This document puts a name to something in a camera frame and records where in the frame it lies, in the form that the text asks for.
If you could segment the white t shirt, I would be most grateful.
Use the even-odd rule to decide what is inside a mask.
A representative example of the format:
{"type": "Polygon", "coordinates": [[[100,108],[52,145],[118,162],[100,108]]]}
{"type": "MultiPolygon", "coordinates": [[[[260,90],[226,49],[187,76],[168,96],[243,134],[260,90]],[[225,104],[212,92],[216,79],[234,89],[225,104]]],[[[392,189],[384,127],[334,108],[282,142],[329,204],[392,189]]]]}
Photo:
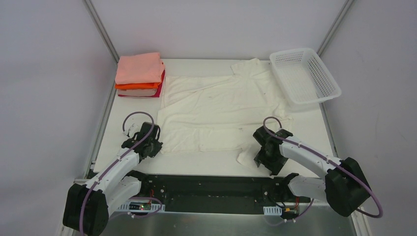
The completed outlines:
{"type": "Polygon", "coordinates": [[[253,133],[267,117],[273,130],[291,129],[293,117],[267,62],[233,64],[228,76],[168,76],[157,123],[163,154],[239,150],[255,156],[253,133]]]}

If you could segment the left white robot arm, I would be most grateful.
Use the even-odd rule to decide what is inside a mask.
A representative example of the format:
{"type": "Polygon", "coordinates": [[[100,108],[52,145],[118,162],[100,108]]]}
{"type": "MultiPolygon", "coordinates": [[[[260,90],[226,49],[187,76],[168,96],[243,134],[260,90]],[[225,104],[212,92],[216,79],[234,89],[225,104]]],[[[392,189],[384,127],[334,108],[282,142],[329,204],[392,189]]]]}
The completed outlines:
{"type": "Polygon", "coordinates": [[[84,184],[73,184],[67,193],[63,225],[84,235],[100,235],[110,216],[140,192],[141,181],[128,173],[159,153],[163,145],[159,134],[158,125],[144,122],[136,133],[128,132],[128,139],[103,171],[84,184]]]}

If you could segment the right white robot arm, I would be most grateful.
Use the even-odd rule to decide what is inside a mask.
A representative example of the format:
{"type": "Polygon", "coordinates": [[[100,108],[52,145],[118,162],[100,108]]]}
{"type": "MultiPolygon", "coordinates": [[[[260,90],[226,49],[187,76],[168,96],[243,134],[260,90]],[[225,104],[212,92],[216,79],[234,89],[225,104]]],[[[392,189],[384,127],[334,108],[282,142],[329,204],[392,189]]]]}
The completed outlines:
{"type": "Polygon", "coordinates": [[[356,160],[324,155],[304,145],[285,129],[272,133],[260,127],[253,137],[261,146],[254,161],[257,166],[266,167],[272,176],[278,175],[288,160],[301,164],[316,175],[288,174],[281,183],[285,193],[327,202],[344,217],[350,216],[372,197],[369,183],[356,160]]]}

